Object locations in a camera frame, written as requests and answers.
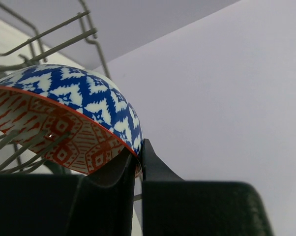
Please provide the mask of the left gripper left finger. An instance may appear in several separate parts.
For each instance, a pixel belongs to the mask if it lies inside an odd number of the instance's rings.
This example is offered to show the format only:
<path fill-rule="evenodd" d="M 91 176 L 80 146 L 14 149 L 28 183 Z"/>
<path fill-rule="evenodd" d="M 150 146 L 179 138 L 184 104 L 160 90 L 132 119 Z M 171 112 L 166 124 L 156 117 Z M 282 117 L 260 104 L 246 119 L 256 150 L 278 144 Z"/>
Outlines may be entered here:
<path fill-rule="evenodd" d="M 135 159 L 91 175 L 0 175 L 0 236 L 129 236 Z"/>

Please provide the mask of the red patterned bowl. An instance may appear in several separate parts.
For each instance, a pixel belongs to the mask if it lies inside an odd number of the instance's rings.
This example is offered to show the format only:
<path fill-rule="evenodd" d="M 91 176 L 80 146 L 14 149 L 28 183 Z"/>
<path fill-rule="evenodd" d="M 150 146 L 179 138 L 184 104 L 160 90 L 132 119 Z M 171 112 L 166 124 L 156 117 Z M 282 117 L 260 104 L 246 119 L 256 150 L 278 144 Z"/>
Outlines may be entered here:
<path fill-rule="evenodd" d="M 139 118 L 116 85 L 102 74 L 42 64 L 0 79 L 0 131 L 34 152 L 27 166 L 49 160 L 89 175 L 123 149 L 138 157 Z"/>

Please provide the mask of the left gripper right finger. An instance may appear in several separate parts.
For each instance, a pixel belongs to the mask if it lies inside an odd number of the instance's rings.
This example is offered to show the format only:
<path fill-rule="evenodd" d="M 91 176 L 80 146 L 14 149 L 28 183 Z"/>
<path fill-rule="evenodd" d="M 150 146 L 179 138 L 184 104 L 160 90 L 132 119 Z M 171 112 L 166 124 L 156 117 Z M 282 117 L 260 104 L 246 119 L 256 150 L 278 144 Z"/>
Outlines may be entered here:
<path fill-rule="evenodd" d="M 245 182 L 187 181 L 142 145 L 143 234 L 146 236 L 271 236 L 256 189 Z"/>

